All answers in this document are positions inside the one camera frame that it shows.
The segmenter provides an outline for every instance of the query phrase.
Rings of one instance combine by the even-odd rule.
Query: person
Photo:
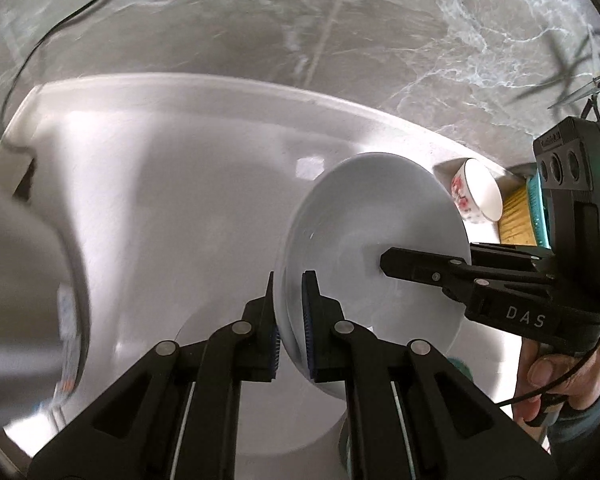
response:
[[[556,380],[578,361],[561,354],[537,358],[538,348],[537,342],[523,339],[516,396]],[[547,434],[558,468],[566,470],[600,424],[600,347],[576,374],[550,392],[568,396],[558,420]],[[529,421],[538,415],[539,410],[540,397],[532,397],[513,405],[513,418],[517,422]]]

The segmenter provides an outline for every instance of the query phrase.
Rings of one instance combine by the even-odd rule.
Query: marble tile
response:
[[[87,0],[0,0],[0,100],[53,23]],[[111,0],[52,38],[30,85],[113,72],[196,72],[308,88],[437,131],[504,166],[584,102],[600,72],[588,0]]]

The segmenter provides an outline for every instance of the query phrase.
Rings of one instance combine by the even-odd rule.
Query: cable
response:
[[[546,386],[543,386],[542,388],[533,390],[532,392],[529,392],[528,394],[520,395],[518,397],[512,397],[511,399],[507,399],[507,400],[503,400],[502,402],[498,402],[496,404],[496,406],[501,408],[503,406],[508,406],[509,404],[517,404],[518,402],[522,402],[523,400],[531,399],[531,397],[542,395],[542,394],[547,393],[549,390],[553,390],[556,386],[559,386],[564,381],[567,381],[569,378],[574,376],[578,372],[578,370],[580,370],[587,363],[587,361],[589,361],[589,359],[591,359],[592,355],[598,351],[598,348],[600,348],[600,337],[598,338],[596,345],[591,350],[589,350],[586,354],[584,354],[582,359],[580,359],[580,361],[578,361],[578,363],[571,370],[569,370],[567,373],[558,377],[555,381],[550,382],[549,384],[547,384]]]
[[[16,75],[11,80],[11,85],[9,87],[9,90],[7,91],[5,97],[4,97],[3,101],[2,101],[2,105],[0,106],[0,139],[2,139],[2,137],[4,136],[4,131],[5,131],[4,116],[5,116],[5,113],[6,113],[6,110],[7,110],[7,106],[9,104],[9,100],[11,98],[11,95],[13,94],[13,91],[16,88],[16,85],[17,85],[17,83],[18,83],[18,81],[20,79],[20,76],[22,75],[22,72],[24,72],[24,69],[27,67],[27,65],[28,65],[29,61],[31,60],[31,58],[33,57],[33,55],[40,48],[40,46],[42,46],[42,44],[45,43],[45,41],[48,40],[52,35],[54,35],[56,32],[58,32],[59,30],[61,30],[65,25],[68,25],[68,24],[71,25],[72,23],[70,23],[70,22],[72,22],[76,18],[78,18],[78,17],[80,17],[80,19],[84,18],[86,16],[85,12],[87,10],[90,10],[90,9],[94,10],[93,7],[97,3],[99,3],[99,2],[103,3],[103,0],[89,0],[86,4],[84,4],[83,6],[81,6],[79,9],[74,10],[74,12],[72,12],[68,16],[65,16],[62,20],[60,20],[59,22],[57,22],[33,46],[33,48],[31,49],[31,51],[29,52],[29,54],[25,58],[25,60],[22,62],[22,65],[20,66],[20,68],[16,72]],[[15,149],[15,150],[21,150],[21,151],[28,151],[28,148],[17,147],[17,146],[11,146],[10,149],[12,149],[12,150]]]

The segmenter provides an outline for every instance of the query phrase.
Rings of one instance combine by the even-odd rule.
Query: large white bowl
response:
[[[380,256],[392,246],[470,261],[462,219],[449,193],[415,162],[365,153],[323,174],[294,215],[274,273],[274,306],[286,351],[309,377],[300,283],[315,270],[324,296],[347,319],[382,339],[422,338],[439,351],[453,343],[464,306],[437,287],[386,277]],[[345,398],[344,384],[318,385]]]

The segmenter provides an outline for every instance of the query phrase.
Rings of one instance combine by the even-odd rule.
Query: screw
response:
[[[235,334],[248,334],[251,332],[251,323],[242,320],[236,321],[231,325],[231,330],[233,330]]]
[[[160,341],[155,346],[155,353],[161,356],[171,355],[176,351],[176,343],[173,341]]]
[[[416,339],[411,343],[411,351],[418,355],[427,355],[431,351],[431,345],[423,339]]]
[[[333,328],[338,334],[350,334],[354,329],[353,323],[350,321],[339,321],[333,325]]]

